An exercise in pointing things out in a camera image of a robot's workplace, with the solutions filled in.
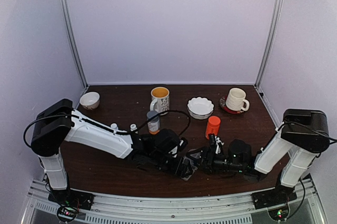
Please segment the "clear plastic pill organizer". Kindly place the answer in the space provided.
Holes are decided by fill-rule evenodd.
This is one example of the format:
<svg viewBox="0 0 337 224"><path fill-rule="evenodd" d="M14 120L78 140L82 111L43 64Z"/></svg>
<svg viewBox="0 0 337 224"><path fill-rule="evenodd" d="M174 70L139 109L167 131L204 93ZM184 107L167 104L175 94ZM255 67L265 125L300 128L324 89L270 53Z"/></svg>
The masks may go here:
<svg viewBox="0 0 337 224"><path fill-rule="evenodd" d="M188 181L191 178L200 165L200 157L201 155L199 153L186 153L182 162L183 171L181 174L181 179Z"/></svg>

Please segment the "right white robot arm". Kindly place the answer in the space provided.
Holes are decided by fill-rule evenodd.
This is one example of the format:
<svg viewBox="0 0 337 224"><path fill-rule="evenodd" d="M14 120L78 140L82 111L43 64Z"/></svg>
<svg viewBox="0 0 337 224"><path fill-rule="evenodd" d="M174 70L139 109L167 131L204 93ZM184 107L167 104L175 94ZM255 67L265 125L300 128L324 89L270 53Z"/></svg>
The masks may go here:
<svg viewBox="0 0 337 224"><path fill-rule="evenodd" d="M329 136L328 120L323 111L287 109L282 124L256 155L252 155L249 144L239 139L229 144L225 154L220 138L210 134L209 146L189 151L186 156L205 173L241 173L247 179L260 181L292 151L270 192L272 202L279 204L292 193L313 160L334 143L336 139Z"/></svg>

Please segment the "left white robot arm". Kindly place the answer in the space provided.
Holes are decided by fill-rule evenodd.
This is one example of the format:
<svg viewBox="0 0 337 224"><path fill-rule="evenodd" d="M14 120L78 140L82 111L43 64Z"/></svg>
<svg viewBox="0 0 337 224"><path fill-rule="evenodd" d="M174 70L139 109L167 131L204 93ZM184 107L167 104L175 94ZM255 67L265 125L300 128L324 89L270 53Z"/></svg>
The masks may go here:
<svg viewBox="0 0 337 224"><path fill-rule="evenodd" d="M62 99L38 114L24 132L30 128L34 129L32 140L24 139L24 142L39 157L51 192L64 205L71 205L76 199L61 155L64 141L80 143L138 164L149 163L185 181L197 170L191 159L179 156L188 141L173 130L139 134L138 129L114 129L83 115L73 108L69 99Z"/></svg>

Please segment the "grey-capped orange pill bottle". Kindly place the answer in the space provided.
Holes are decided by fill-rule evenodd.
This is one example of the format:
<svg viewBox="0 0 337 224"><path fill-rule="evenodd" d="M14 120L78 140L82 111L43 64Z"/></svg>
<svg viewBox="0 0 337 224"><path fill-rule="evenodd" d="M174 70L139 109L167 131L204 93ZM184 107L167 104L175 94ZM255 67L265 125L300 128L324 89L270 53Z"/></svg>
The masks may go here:
<svg viewBox="0 0 337 224"><path fill-rule="evenodd" d="M157 134L160 131L160 116L156 111L147 112L148 131L150 134Z"/></svg>

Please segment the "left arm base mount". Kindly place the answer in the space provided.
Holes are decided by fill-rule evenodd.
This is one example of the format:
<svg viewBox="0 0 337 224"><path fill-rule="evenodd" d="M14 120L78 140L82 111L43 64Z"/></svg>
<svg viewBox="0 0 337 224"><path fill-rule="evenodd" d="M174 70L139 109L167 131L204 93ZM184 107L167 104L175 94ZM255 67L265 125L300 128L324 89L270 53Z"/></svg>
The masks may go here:
<svg viewBox="0 0 337 224"><path fill-rule="evenodd" d="M94 195L88 192L66 190L50 190L48 200L63 206L76 209L91 210Z"/></svg>

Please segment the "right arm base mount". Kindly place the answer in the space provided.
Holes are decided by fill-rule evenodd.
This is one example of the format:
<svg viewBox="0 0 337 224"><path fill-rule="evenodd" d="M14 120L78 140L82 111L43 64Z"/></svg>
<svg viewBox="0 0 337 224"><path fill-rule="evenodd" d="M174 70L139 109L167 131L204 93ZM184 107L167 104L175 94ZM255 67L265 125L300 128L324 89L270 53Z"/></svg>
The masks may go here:
<svg viewBox="0 0 337 224"><path fill-rule="evenodd" d="M286 204L289 201L296 200L296 193L276 191L275 189L255 192L252 194L253 204L256 210L270 208L281 204Z"/></svg>

